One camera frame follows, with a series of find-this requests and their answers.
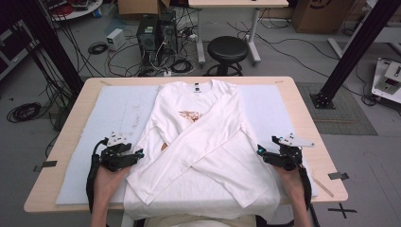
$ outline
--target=person's arm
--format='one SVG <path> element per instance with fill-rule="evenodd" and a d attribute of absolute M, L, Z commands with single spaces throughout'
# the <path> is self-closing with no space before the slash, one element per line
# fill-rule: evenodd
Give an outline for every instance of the person's arm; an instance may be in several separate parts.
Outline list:
<path fill-rule="evenodd" d="M 103 166 L 99 168 L 95 179 L 94 208 L 92 211 L 91 227 L 106 226 L 110 198 L 129 171 L 130 167 L 126 167 L 117 172 L 111 172 Z"/>
<path fill-rule="evenodd" d="M 304 186 L 302 185 L 298 168 L 292 171 L 286 171 L 283 168 L 274 166 L 274 169 L 278 172 L 283 187 L 291 201 L 292 213 L 294 213 L 294 226 L 312 226 L 306 210 Z"/>

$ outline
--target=floor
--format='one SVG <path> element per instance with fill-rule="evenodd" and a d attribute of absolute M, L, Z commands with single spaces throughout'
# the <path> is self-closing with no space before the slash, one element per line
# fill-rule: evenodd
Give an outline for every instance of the floor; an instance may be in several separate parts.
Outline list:
<path fill-rule="evenodd" d="M 274 21 L 278 26 L 284 26 L 285 21 Z M 305 41 L 316 45 L 325 55 L 336 57 L 326 39 L 334 37 L 345 45 L 348 37 L 339 34 L 315 35 L 296 33 L 292 26 L 275 28 L 269 20 L 264 20 L 266 27 L 259 25 L 257 33 L 269 42 L 280 44 L 267 44 L 260 39 L 255 40 L 262 62 L 253 66 L 251 59 L 242 62 L 243 72 L 246 76 L 290 76 L 298 82 L 325 82 L 326 76 L 313 72 L 294 58 L 283 55 L 277 50 L 296 57 L 302 64 L 329 76 L 336 67 L 337 60 L 330 59 L 321 54 L 315 47 Z M 94 18 L 87 15 L 82 18 L 62 24 L 70 26 L 83 55 L 88 56 L 86 49 L 95 42 L 105 42 L 105 37 L 115 28 L 122 28 L 126 35 L 135 34 L 137 25 L 122 21 L 118 16 L 103 16 Z M 241 23 L 233 23 L 237 29 L 244 30 Z M 77 65 L 76 52 L 71 43 L 58 29 L 61 43 Z M 236 36 L 237 31 L 226 23 L 208 23 L 205 29 L 205 40 L 211 40 L 219 35 Z M 187 47 L 187 53 L 196 58 L 195 46 Z M 107 54 L 93 55 L 89 62 L 98 71 L 105 73 Z M 390 58 L 401 61 L 401 57 L 387 44 L 373 44 L 363 59 L 359 62 L 357 73 L 367 82 L 365 92 L 369 94 L 375 72 L 377 58 Z M 200 76 L 213 64 L 209 56 L 202 70 L 197 69 L 188 76 Z M 113 64 L 130 67 L 140 61 L 137 46 L 131 46 L 113 58 Z M 115 72 L 125 73 L 124 69 L 114 67 Z M 90 72 L 84 68 L 79 73 L 83 78 L 90 77 Z M 363 82 L 357 78 L 354 70 L 345 84 L 354 92 L 361 94 Z M 48 97 L 42 94 L 46 82 L 36 64 L 31 58 L 25 58 L 7 77 L 0 81 L 0 121 L 1 121 L 1 147 L 0 160 L 0 226 L 88 226 L 89 213 L 55 213 L 55 214 L 29 214 L 24 211 L 24 203 L 39 172 L 35 166 L 45 161 L 46 148 L 58 134 L 53 130 L 48 117 L 23 123 L 10 123 L 7 113 L 28 102 L 40 102 L 43 105 Z M 398 168 L 401 161 L 401 116 L 388 107 L 375 105 L 366 106 L 360 97 L 354 95 L 356 101 L 375 127 L 378 136 L 349 136 L 322 134 L 323 141 L 329 150 L 338 171 L 347 173 L 349 178 L 344 181 L 349 194 L 348 201 L 341 203 L 343 209 L 355 210 L 357 213 L 328 211 L 329 208 L 340 209 L 335 202 L 315 204 L 315 210 L 321 226 L 400 226 L 401 224 L 401 170 Z M 109 214 L 111 226 L 120 226 L 122 214 L 112 211 Z M 277 212 L 277 219 L 283 222 L 289 220 L 288 208 L 283 206 Z"/>

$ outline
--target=computer tower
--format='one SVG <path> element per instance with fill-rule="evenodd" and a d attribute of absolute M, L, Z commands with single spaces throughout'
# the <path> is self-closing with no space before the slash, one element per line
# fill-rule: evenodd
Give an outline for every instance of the computer tower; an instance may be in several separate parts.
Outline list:
<path fill-rule="evenodd" d="M 163 55 L 162 34 L 157 14 L 145 14 L 136 32 L 144 66 L 158 66 Z"/>
<path fill-rule="evenodd" d="M 165 54 L 174 55 L 178 53 L 176 11 L 163 11 L 160 17 L 160 25 L 165 43 Z"/>

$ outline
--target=wooden table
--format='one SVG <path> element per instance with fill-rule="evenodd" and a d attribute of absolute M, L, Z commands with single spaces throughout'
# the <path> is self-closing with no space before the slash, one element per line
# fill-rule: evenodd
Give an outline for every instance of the wooden table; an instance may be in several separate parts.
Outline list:
<path fill-rule="evenodd" d="M 188 0 L 189 7 L 199 9 L 198 10 L 198 39 L 197 39 L 197 51 L 198 51 L 198 61 L 200 64 L 205 63 L 203 42 L 201 36 L 203 35 L 203 29 L 201 28 L 203 19 L 203 11 L 205 9 L 217 9 L 213 11 L 212 15 L 222 14 L 224 18 L 223 21 L 228 21 L 226 18 L 234 17 L 236 21 L 241 21 L 238 17 L 242 12 L 235 9 L 250 9 L 253 11 L 252 16 L 248 18 L 247 21 L 252 22 L 252 27 L 249 35 L 246 36 L 248 47 L 253 57 L 253 64 L 260 63 L 259 53 L 253 42 L 254 34 L 256 32 L 257 20 L 260 13 L 260 8 L 283 8 L 288 6 L 287 0 Z M 222 12 L 222 9 L 228 9 L 227 12 Z"/>
<path fill-rule="evenodd" d="M 319 196 L 312 202 L 345 201 L 348 194 L 340 179 L 330 180 L 328 173 L 337 172 L 323 140 L 290 77 L 226 77 L 226 78 L 131 78 L 131 79 L 88 79 L 79 94 L 73 110 L 62 128 L 60 136 L 47 161 L 57 161 L 56 166 L 44 167 L 32 188 L 24 206 L 27 212 L 87 211 L 88 205 L 57 205 L 64 174 L 78 144 L 83 128 L 95 107 L 97 96 L 103 86 L 157 85 L 176 80 L 187 83 L 219 79 L 236 84 L 276 85 L 285 102 L 295 133 L 315 143 L 314 148 L 304 148 L 303 154 L 312 169 Z M 123 204 L 111 205 L 111 209 L 123 209 Z"/>

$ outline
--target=shirt print graphic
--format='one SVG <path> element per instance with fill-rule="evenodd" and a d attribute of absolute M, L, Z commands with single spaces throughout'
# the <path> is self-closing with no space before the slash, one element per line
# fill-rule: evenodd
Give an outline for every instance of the shirt print graphic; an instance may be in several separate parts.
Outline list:
<path fill-rule="evenodd" d="M 199 112 L 181 111 L 179 113 L 180 116 L 182 116 L 185 119 L 188 119 L 191 123 L 194 123 L 199 118 L 201 118 L 201 114 Z"/>

